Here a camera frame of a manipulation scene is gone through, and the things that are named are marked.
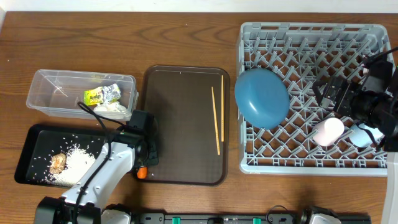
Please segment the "pink cup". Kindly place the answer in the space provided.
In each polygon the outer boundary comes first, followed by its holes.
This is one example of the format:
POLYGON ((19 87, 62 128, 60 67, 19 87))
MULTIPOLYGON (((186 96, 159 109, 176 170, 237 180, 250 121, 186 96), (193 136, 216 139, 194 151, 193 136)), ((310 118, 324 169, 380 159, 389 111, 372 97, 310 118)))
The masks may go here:
POLYGON ((343 133, 345 126, 338 118, 328 118, 313 127, 313 140, 321 146, 332 145, 343 133))

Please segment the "light blue cup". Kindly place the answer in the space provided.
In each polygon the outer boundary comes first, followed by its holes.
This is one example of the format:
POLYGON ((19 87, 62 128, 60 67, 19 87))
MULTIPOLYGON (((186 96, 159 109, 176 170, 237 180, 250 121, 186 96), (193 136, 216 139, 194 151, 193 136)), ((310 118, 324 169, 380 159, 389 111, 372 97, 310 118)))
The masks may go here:
POLYGON ((349 140, 356 147, 368 147, 373 143, 365 129, 373 135, 375 141, 379 141, 384 137, 383 133, 381 133, 377 128, 370 128, 365 124, 354 124, 350 127, 352 133, 349 136, 349 140))

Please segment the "large blue plate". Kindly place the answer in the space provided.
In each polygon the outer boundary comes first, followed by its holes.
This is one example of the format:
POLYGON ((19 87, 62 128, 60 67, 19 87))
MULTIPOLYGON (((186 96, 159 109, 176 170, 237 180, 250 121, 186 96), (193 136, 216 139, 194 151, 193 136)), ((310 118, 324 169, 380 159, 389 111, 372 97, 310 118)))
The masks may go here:
POLYGON ((236 80, 236 104, 254 127, 273 129, 289 112, 289 93, 278 75, 264 68, 246 70, 236 80))

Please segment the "orange carrot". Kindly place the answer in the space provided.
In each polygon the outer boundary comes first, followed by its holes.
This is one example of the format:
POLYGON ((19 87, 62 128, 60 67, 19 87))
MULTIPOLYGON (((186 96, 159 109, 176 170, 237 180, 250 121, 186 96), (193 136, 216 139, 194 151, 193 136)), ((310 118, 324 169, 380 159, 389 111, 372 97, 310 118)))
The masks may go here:
POLYGON ((136 176, 138 179, 145 179, 147 177, 147 167, 142 166, 138 169, 136 176))

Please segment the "yellow snack wrapper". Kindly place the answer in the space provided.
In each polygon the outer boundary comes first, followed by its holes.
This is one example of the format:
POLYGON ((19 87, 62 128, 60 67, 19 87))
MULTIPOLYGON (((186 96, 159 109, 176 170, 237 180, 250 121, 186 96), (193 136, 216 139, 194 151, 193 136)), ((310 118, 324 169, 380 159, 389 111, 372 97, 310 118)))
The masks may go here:
POLYGON ((110 86, 99 86, 92 90, 84 91, 84 104, 111 104, 118 101, 121 97, 121 90, 116 83, 110 86))

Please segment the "brown food lump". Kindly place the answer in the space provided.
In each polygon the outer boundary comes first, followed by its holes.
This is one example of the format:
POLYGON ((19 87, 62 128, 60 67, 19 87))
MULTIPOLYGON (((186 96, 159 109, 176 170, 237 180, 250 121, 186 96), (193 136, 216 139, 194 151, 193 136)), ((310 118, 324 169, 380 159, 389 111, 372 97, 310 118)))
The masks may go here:
POLYGON ((51 174, 59 174, 65 169, 67 157, 64 153, 56 154, 52 157, 49 171, 51 174))

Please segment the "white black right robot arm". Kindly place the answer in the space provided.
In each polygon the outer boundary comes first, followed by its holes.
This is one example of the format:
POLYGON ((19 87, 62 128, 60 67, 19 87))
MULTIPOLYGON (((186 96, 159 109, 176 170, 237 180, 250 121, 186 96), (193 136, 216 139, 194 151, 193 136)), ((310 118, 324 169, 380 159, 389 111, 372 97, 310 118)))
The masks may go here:
POLYGON ((387 92, 396 89, 392 69, 375 67, 367 69, 362 84, 330 77, 312 85, 319 106, 333 103, 337 114, 383 133, 384 145, 378 148, 387 152, 387 191, 381 222, 393 224, 397 224, 397 96, 387 92))

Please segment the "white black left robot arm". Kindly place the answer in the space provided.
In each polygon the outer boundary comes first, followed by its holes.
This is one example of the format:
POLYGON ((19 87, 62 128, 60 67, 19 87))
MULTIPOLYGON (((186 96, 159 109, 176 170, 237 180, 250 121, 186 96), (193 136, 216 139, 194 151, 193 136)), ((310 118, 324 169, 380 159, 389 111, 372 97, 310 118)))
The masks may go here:
POLYGON ((159 163, 156 131, 153 114, 134 110, 126 125, 107 133, 101 154, 73 187, 59 198, 44 197, 35 223, 133 223, 133 214, 124 205, 106 203, 125 174, 159 163))

